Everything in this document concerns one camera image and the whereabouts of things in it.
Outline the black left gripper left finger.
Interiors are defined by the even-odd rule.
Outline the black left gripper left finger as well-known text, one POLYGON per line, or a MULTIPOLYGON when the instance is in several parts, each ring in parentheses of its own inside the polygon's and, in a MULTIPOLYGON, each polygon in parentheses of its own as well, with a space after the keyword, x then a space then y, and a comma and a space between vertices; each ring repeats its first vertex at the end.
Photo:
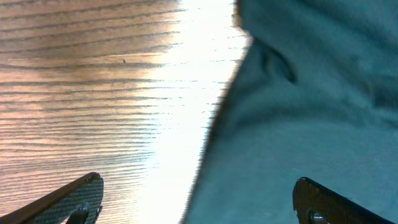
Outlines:
POLYGON ((1 217, 8 224, 95 224, 101 211, 104 181, 90 172, 46 196, 1 217))

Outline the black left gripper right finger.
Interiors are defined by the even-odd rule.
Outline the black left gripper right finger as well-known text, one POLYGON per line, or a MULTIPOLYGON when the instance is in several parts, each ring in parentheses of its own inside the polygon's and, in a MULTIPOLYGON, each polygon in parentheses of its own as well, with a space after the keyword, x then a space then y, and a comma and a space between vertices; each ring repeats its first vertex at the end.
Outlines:
POLYGON ((394 224, 308 177, 296 181, 292 200, 300 224, 394 224))

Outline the black t-shirt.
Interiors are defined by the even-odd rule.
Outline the black t-shirt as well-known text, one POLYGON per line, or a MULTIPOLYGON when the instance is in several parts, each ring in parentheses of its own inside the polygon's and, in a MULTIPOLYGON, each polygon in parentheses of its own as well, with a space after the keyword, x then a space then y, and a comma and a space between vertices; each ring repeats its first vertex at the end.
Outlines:
POLYGON ((253 41, 184 223, 297 223, 309 177, 397 221, 397 1, 238 1, 253 41))

